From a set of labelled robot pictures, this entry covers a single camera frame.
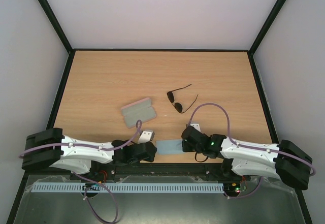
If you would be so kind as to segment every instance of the wooden tabletop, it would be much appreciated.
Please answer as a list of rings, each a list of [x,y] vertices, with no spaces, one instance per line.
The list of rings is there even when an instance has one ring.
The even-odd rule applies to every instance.
[[[169,102],[170,90],[184,114]],[[120,108],[150,97],[157,117],[143,124],[156,140],[180,139],[193,110],[213,102],[223,106],[235,139],[271,143],[257,88],[245,52],[77,51],[60,104],[55,127],[76,139],[107,142],[130,138]],[[194,117],[207,135],[226,135],[224,113],[202,107]],[[207,162],[221,162],[209,159]],[[159,155],[155,163],[195,163],[194,153]]]

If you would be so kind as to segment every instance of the sunglasses lens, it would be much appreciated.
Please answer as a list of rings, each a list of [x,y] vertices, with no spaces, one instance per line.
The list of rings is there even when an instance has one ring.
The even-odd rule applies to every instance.
[[[175,109],[178,113],[182,113],[183,107],[180,103],[175,103]]]
[[[173,103],[174,101],[175,101],[175,99],[174,99],[174,95],[173,95],[173,92],[168,92],[167,93],[167,97],[168,97],[168,100],[171,102],[171,103]]]

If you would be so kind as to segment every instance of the white wall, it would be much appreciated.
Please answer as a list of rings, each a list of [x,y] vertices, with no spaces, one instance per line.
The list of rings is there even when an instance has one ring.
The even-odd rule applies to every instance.
[[[255,55],[279,138],[318,170],[304,192],[315,224],[325,218],[324,25],[324,0],[287,0]]]
[[[74,48],[249,49],[276,0],[48,0]]]
[[[37,0],[0,0],[0,223],[22,173],[26,136],[44,130],[67,60]]]

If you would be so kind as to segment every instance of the sunglasses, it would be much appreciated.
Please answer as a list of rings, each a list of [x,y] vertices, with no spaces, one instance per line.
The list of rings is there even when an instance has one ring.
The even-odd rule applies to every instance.
[[[191,108],[191,106],[195,103],[195,101],[197,101],[197,98],[198,98],[199,94],[197,95],[197,97],[195,98],[195,100],[193,101],[193,103],[185,111],[183,111],[183,106],[180,103],[178,103],[178,102],[177,103],[174,103],[175,98],[174,98],[173,92],[174,91],[177,91],[177,90],[181,90],[181,89],[187,88],[189,86],[191,86],[191,84],[188,85],[188,86],[186,86],[186,87],[174,89],[172,91],[167,92],[168,100],[173,104],[173,106],[175,107],[175,109],[176,109],[176,111],[178,113],[185,113],[189,108]]]

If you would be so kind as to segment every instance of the black metal frame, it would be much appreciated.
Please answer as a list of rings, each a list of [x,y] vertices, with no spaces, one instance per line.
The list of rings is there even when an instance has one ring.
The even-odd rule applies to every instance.
[[[63,92],[64,92],[64,88],[66,86],[67,83],[67,79],[69,76],[69,72],[72,66],[72,62],[74,59],[74,55],[75,52],[78,50],[93,50],[93,51],[186,51],[186,52],[246,52],[249,58],[249,62],[251,65],[251,69],[252,69],[252,73],[255,79],[255,83],[256,83],[256,87],[258,90],[258,95],[259,98],[261,100],[261,104],[262,104],[262,108],[263,108],[263,112],[267,121],[267,125],[269,128],[269,132],[270,132],[270,136],[272,139],[273,143],[279,143],[274,125],[273,125],[273,121],[272,121],[272,117],[271,117],[271,113],[269,110],[269,106],[264,94],[264,90],[262,87],[262,83],[256,68],[256,64],[253,58],[254,53],[256,52],[257,48],[259,47],[259,45],[261,44],[264,36],[266,35],[267,31],[269,30],[269,28],[271,27],[273,21],[275,20],[276,16],[278,15],[278,13],[280,12],[282,6],[284,5],[286,0],[277,0],[277,2],[275,3],[271,13],[269,14],[267,20],[265,21],[264,25],[262,26],[260,32],[258,33],[254,43],[252,44],[250,50],[187,50],[187,49],[73,49],[68,41],[68,39],[66,38],[58,20],[56,19],[49,3],[47,2],[47,0],[38,0],[40,2],[40,5],[42,6],[44,12],[46,13],[47,17],[49,18],[50,22],[53,25],[53,28],[55,29],[55,31],[57,32],[59,38],[61,39],[64,47],[66,48],[69,56],[68,56],[68,60],[67,60],[67,64],[66,67],[64,69],[64,73],[59,85],[59,89],[54,101],[54,105],[50,114],[50,118],[47,124],[47,129],[52,128],[54,126],[55,123],[55,119],[58,113],[58,109],[61,103],[61,99],[63,96]],[[207,174],[210,171],[213,171],[214,169],[218,169],[220,168],[221,164],[139,164],[136,168],[119,168],[119,169],[115,169],[115,174],[116,176],[123,176],[124,174],[126,175],[130,175],[130,174],[135,174],[135,175],[142,175],[142,174],[152,174],[152,172],[157,173],[159,175],[161,174],[165,174],[165,175],[193,175],[193,176],[201,176],[207,180],[209,180],[209,176],[211,176],[211,174]],[[27,183],[27,179],[28,176],[31,174],[56,174],[56,175],[66,175],[69,174],[69,171],[62,171],[60,169],[53,169],[53,170],[45,170],[45,171],[37,171],[37,172],[25,172],[20,187],[18,189],[18,193],[17,196],[15,198],[13,207],[11,209],[7,224],[12,224],[14,222],[18,207],[19,207],[19,203],[21,200],[21,197],[23,195],[23,191],[25,189],[26,183]],[[297,196],[298,196],[298,200],[300,203],[300,207],[303,213],[303,217],[305,219],[305,223],[306,224],[312,224],[312,220],[303,196],[303,193],[301,190],[296,190]]]

